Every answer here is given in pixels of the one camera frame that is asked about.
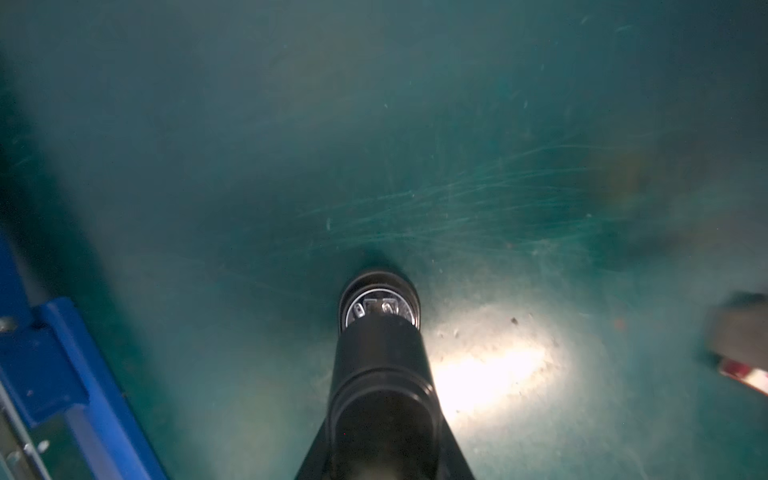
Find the red white staple box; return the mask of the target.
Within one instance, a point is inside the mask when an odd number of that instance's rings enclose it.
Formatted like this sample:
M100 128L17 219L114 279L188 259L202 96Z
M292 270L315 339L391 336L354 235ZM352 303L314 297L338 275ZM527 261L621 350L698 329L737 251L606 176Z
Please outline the red white staple box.
M736 292L717 305L707 346L721 375L767 395L767 294Z

